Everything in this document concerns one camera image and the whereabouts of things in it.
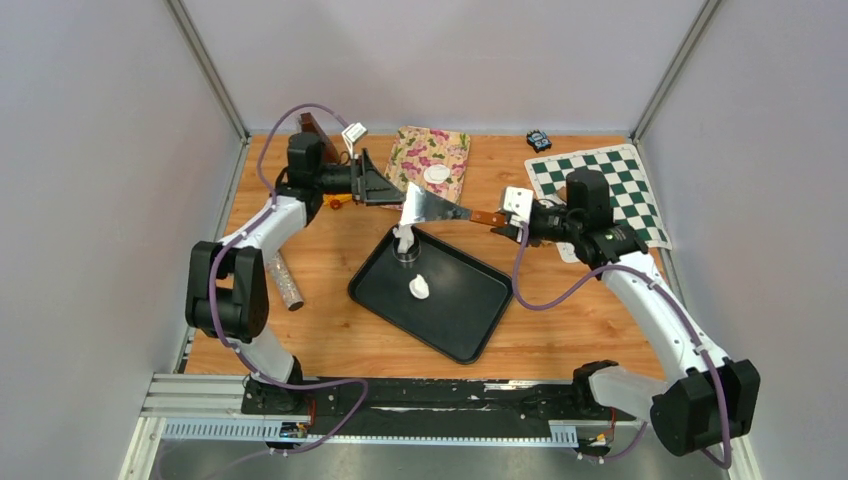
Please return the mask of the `black baking tray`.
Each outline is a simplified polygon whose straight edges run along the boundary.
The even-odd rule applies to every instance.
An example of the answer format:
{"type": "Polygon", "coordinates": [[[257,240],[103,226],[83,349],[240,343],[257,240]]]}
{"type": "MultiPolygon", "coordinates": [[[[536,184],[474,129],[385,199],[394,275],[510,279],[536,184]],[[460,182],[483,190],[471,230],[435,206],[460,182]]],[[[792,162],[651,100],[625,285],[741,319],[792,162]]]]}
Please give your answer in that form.
{"type": "Polygon", "coordinates": [[[412,228],[404,259],[388,231],[348,284],[366,310],[459,364],[479,359],[513,298],[511,277],[443,240],[412,228]],[[430,296],[415,299],[408,283],[421,274],[430,296]]]}

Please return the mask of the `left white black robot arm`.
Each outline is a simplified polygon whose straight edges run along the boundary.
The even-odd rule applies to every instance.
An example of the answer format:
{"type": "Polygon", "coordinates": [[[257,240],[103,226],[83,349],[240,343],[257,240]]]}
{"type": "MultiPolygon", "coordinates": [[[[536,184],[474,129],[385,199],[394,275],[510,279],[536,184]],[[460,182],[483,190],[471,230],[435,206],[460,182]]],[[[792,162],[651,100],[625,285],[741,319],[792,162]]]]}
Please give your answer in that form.
{"type": "Polygon", "coordinates": [[[288,164],[263,207],[221,240],[196,243],[190,254],[187,324],[218,339],[256,380],[270,384],[268,400],[283,413],[298,411],[307,389],[292,377],[299,369],[295,356],[267,325],[267,261],[314,220],[327,194],[349,194],[366,206],[400,205],[405,198],[367,151],[335,164],[325,162],[326,148],[316,133],[290,136],[288,164]]]}

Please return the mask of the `round cut dough wrapper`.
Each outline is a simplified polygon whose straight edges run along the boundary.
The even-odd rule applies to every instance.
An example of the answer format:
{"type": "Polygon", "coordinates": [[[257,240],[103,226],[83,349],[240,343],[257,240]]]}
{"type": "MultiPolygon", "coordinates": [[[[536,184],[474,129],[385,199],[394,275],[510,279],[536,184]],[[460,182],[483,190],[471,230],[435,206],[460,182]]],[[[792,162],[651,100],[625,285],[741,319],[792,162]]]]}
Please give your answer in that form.
{"type": "Polygon", "coordinates": [[[410,294],[418,300],[425,300],[430,296],[429,284],[421,274],[417,274],[408,283],[408,289],[410,294]]]}

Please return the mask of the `wooden handled metal scraper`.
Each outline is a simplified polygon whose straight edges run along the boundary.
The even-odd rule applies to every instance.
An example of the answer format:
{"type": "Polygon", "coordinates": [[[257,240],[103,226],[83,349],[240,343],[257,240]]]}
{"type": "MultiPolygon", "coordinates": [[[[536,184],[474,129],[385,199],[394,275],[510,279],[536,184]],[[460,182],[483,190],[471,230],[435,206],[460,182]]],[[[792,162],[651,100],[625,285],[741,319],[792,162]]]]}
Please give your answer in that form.
{"type": "Polygon", "coordinates": [[[399,227],[437,221],[469,221],[492,227],[504,227],[504,214],[472,210],[451,202],[416,184],[409,184],[402,205],[399,227]]]}

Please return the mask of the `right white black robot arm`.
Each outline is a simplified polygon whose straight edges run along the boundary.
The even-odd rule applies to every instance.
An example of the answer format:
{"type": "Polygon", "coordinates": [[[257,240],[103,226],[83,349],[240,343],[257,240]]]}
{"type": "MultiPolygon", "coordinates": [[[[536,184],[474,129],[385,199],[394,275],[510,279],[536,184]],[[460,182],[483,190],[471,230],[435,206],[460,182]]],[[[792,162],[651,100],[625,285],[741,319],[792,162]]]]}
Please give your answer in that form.
{"type": "Polygon", "coordinates": [[[502,192],[495,233],[522,249],[543,241],[570,244],[589,273],[544,304],[516,300],[529,310],[551,309],[591,280],[600,281],[625,306],[653,348],[661,380],[635,374],[619,363],[587,363],[573,374],[571,403],[584,417],[605,409],[649,424],[665,449],[683,456],[702,452],[723,469],[732,464],[731,441],[752,427],[761,377],[749,360],[732,360],[700,328],[671,291],[646,243],[614,219],[610,186],[597,170],[566,177],[565,199],[547,204],[532,191],[502,192]]]}

